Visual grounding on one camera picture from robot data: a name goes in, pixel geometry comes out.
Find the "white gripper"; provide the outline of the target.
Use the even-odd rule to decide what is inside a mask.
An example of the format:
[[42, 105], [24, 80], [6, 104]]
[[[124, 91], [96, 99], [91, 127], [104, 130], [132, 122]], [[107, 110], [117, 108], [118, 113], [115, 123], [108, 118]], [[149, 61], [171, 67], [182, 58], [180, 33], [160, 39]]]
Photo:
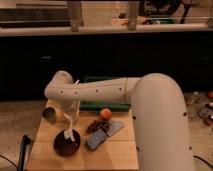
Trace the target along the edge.
[[73, 101], [68, 104], [61, 104], [60, 109], [66, 117], [70, 117], [74, 122], [79, 119], [80, 102]]

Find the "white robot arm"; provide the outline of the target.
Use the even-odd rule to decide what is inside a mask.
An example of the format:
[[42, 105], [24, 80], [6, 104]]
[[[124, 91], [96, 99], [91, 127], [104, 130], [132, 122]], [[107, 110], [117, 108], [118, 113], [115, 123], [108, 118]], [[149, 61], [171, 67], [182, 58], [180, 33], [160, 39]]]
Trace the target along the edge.
[[131, 106], [139, 171], [195, 171], [184, 96], [177, 82], [161, 73], [75, 84], [58, 71], [44, 90], [63, 111], [75, 101]]

